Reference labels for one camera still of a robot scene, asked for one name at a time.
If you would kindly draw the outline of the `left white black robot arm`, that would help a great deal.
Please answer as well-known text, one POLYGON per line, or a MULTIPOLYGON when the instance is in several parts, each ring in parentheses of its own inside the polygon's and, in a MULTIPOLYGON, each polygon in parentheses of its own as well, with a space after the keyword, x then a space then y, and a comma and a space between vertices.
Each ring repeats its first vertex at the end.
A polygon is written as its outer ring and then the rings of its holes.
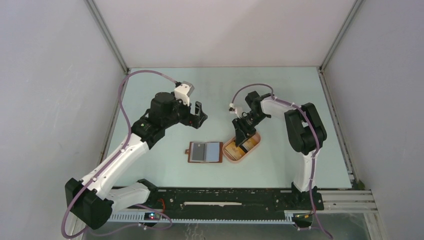
POLYGON ((131 186, 113 189, 120 176, 142 155, 161 140, 166 129, 182 124, 199 129, 208 116, 202 104, 185 104, 175 92, 159 92, 145 113, 128 127, 122 143, 93 171, 65 184, 66 214, 73 213, 92 230, 102 227, 114 211, 142 204, 153 208, 158 194, 137 181, 131 186))

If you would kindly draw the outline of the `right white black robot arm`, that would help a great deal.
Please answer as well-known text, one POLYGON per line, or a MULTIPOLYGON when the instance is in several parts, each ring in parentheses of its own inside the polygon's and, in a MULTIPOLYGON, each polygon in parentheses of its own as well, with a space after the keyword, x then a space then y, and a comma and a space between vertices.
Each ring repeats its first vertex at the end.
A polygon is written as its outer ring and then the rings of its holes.
POLYGON ((236 114, 232 120, 235 130, 235 146, 242 147, 256 134, 256 126, 266 118, 277 117, 285 122, 288 142, 292 149, 302 155, 299 171, 292 182, 291 204, 297 209, 304 209, 314 199, 316 192, 316 161, 327 131, 313 103, 301 106, 277 98, 273 93, 259 95, 250 92, 245 101, 250 107, 243 112, 230 102, 229 111, 236 114))

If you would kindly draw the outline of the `pink oval tray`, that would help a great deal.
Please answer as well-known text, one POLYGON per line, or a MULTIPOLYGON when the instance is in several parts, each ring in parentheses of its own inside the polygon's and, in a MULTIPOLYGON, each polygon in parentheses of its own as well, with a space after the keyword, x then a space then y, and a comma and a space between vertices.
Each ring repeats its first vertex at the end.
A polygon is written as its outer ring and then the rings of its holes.
POLYGON ((254 151, 261 142, 261 136, 257 132, 241 146, 236 146, 235 137, 223 144, 223 156, 231 163, 239 163, 254 151))

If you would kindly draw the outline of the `brown leather card holder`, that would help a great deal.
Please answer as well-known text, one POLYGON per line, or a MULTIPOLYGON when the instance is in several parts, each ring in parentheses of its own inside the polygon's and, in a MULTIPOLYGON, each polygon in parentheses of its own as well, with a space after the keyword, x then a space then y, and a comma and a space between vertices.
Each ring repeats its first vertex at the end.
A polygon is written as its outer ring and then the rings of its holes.
POLYGON ((209 142, 195 142, 189 143, 188 149, 185 150, 187 155, 187 162, 193 164, 218 164, 223 162, 223 142, 209 141, 209 142), (195 162, 191 160, 191 149, 193 143, 205 143, 205 156, 203 162, 195 162))

